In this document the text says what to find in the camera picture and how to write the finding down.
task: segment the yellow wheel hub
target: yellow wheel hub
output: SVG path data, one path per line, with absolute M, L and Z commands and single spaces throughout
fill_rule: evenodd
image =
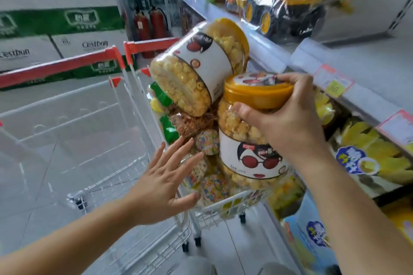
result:
M 250 3 L 247 4 L 247 8 L 245 9 L 245 19 L 248 23 L 250 23 L 252 20 L 252 6 Z
M 270 30 L 270 25 L 271 25 L 271 15 L 268 12 L 265 12 L 262 17 L 261 17 L 261 32 L 263 34 L 267 34 L 268 31 Z

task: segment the red-bordered price tag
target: red-bordered price tag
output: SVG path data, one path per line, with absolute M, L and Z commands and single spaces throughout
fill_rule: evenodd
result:
M 323 64 L 314 74 L 314 82 L 333 98 L 344 94 L 354 82 Z
M 378 126 L 378 130 L 413 155 L 413 115 L 400 110 Z

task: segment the red fire extinguisher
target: red fire extinguisher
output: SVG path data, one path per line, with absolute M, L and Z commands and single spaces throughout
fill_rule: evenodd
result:
M 150 40 L 151 37 L 151 28 L 149 26 L 149 20 L 145 16 L 145 14 L 139 9 L 138 6 L 135 8 L 136 14 L 133 18 L 133 22 L 135 23 L 135 27 L 137 28 L 137 32 L 139 34 L 140 40 Z M 155 57 L 154 51 L 145 51 L 142 52 L 142 57 L 145 59 L 152 59 Z
M 149 10 L 149 18 L 151 20 L 152 30 L 154 31 L 154 38 L 166 38 L 168 20 L 166 19 L 165 12 L 161 8 L 152 6 L 152 9 Z

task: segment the plastic jar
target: plastic jar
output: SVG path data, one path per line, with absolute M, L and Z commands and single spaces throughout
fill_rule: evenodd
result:
M 202 116 L 222 95 L 225 78 L 244 71 L 249 52 L 242 30 L 222 18 L 196 25 L 153 59 L 149 69 L 174 103 L 192 116 Z
M 251 72 L 225 80 L 223 98 L 218 106 L 221 168 L 241 187 L 270 188 L 289 168 L 264 135 L 232 111 L 237 101 L 264 113 L 280 109 L 291 96 L 293 86 L 277 80 L 276 76 Z

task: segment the person's right hand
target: person's right hand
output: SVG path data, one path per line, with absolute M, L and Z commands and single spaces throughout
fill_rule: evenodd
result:
M 280 74 L 277 78 L 294 84 L 291 97 L 279 111 L 266 115 L 240 102 L 234 104 L 234 110 L 258 128 L 271 147 L 296 168 L 330 158 L 316 112 L 313 78 L 301 73 Z

